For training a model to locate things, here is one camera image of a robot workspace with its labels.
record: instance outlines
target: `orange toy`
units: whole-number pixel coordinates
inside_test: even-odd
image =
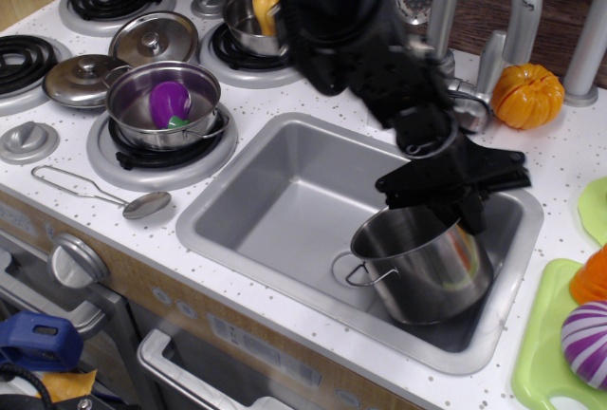
[[[588,258],[569,283],[578,304],[607,300],[607,245]]]

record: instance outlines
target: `orange pumpkin toy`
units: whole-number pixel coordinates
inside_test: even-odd
[[[569,283],[569,291],[578,304],[607,300],[607,246],[579,268]]]
[[[510,127],[526,130],[556,118],[564,93],[559,79],[543,66],[513,65],[502,72],[493,89],[491,106]]]

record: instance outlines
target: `oven handle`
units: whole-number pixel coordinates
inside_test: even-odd
[[[158,382],[170,386],[204,410],[292,410],[270,397],[260,398],[251,407],[245,407],[162,356],[171,340],[164,332],[152,329],[139,344],[138,363]]]
[[[106,316],[97,306],[83,301],[67,311],[50,302],[42,294],[31,289],[8,273],[12,255],[0,248],[0,297],[20,310],[44,313],[65,318],[85,340],[97,334],[106,322]]]

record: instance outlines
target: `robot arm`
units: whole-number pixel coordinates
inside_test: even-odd
[[[391,209],[425,204],[471,233],[483,200],[530,184],[524,154],[487,149],[459,130],[432,49],[405,32],[394,0],[281,0],[279,38],[325,95],[349,88],[411,160],[376,184]]]

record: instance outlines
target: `pot rim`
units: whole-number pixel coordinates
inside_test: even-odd
[[[125,83],[132,81],[132,78],[134,76],[141,74],[141,73],[152,72],[152,71],[162,69],[162,68],[186,69],[191,72],[194,72],[194,74],[206,76],[208,78],[207,81],[209,81],[211,83],[212,87],[214,88],[214,90],[216,92],[216,99],[214,100],[214,102],[212,102],[212,108],[210,108],[210,110],[204,116],[196,119],[195,121],[191,121],[185,125],[181,125],[176,128],[141,128],[141,127],[136,127],[134,125],[125,123],[122,119],[120,119],[115,114],[115,112],[112,110],[112,108],[110,106],[110,102],[113,100],[111,98],[112,95],[115,94],[115,92],[121,86],[123,86]],[[109,116],[114,121],[116,121],[116,123],[119,125],[119,127],[124,127],[133,132],[137,132],[137,133],[144,134],[144,135],[158,135],[158,134],[170,135],[173,133],[182,133],[184,130],[190,130],[190,129],[196,127],[197,125],[199,125],[200,123],[202,123],[203,121],[208,121],[210,118],[210,115],[215,116],[215,119],[216,119],[217,105],[219,104],[220,99],[221,99],[221,85],[217,81],[217,78],[205,67],[203,67],[201,65],[192,64],[189,62],[158,61],[158,62],[152,62],[150,64],[146,64],[146,65],[140,65],[140,66],[128,68],[127,71],[125,73],[123,73],[122,75],[120,75],[114,82],[112,82],[112,84],[107,89],[107,93],[106,93],[105,99],[104,99],[104,105],[105,105],[105,110],[107,111]]]
[[[417,206],[409,206],[406,208],[398,208],[398,209],[411,209],[411,208],[426,208],[426,209],[430,209],[425,205],[417,205]],[[430,245],[432,242],[436,241],[440,236],[442,236],[443,234],[446,234],[448,232],[450,232],[451,230],[455,229],[455,228],[459,228],[460,230],[462,230],[463,234],[469,235],[472,239],[474,239],[474,236],[472,236],[471,234],[467,233],[466,231],[464,231],[461,227],[459,227],[459,221],[460,218],[456,218],[453,223],[451,223],[450,225],[445,225],[444,230],[441,234],[436,235],[435,237],[433,237],[432,239],[424,242],[423,244],[418,245],[417,247],[410,249],[406,252],[401,252],[401,253],[395,253],[393,255],[390,256],[364,256],[362,254],[360,254],[359,252],[357,252],[354,248],[354,242],[357,240],[357,238],[359,237],[359,234],[365,229],[365,227],[367,225],[369,225],[371,222],[373,222],[376,218],[380,217],[381,215],[385,214],[388,211],[395,211],[395,210],[391,210],[389,207],[385,207],[383,209],[381,209],[380,211],[378,211],[377,213],[373,214],[373,216],[371,216],[370,218],[368,218],[358,229],[357,232],[354,233],[354,236],[352,237],[352,240],[350,241],[350,251],[352,252],[352,254],[358,258],[359,260],[364,260],[365,262],[369,261],[369,262],[377,262],[377,261],[383,261],[383,260],[393,260],[396,259],[398,257],[404,256],[404,255],[408,255],[410,253],[419,251],[420,249],[423,249],[424,247],[428,247],[428,245]]]

